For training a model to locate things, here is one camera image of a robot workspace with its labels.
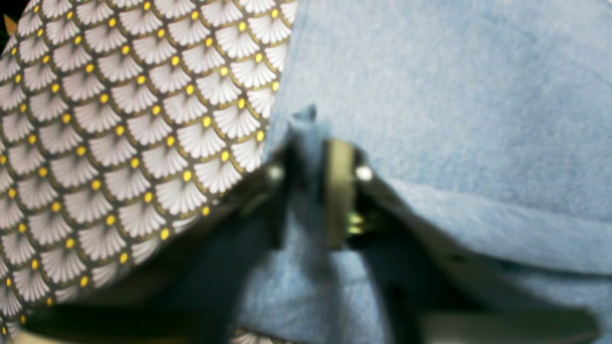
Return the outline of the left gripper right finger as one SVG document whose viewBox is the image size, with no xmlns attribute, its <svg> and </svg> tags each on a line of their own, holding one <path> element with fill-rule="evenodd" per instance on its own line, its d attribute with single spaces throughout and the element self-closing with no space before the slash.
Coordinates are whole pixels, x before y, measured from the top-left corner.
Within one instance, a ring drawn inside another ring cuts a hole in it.
<svg viewBox="0 0 612 344">
<path fill-rule="evenodd" d="M 324 143 L 326 245 L 365 260 L 396 344 L 592 344 L 595 315 L 505 281 L 419 217 L 347 141 Z"/>
</svg>

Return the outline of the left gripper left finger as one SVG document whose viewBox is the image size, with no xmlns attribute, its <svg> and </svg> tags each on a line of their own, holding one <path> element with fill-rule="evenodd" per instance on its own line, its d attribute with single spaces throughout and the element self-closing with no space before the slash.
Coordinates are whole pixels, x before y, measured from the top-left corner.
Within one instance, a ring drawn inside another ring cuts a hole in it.
<svg viewBox="0 0 612 344">
<path fill-rule="evenodd" d="M 110 287 L 33 311 L 24 344 L 225 344 L 249 274 L 284 241 L 286 144 L 207 216 Z"/>
</svg>

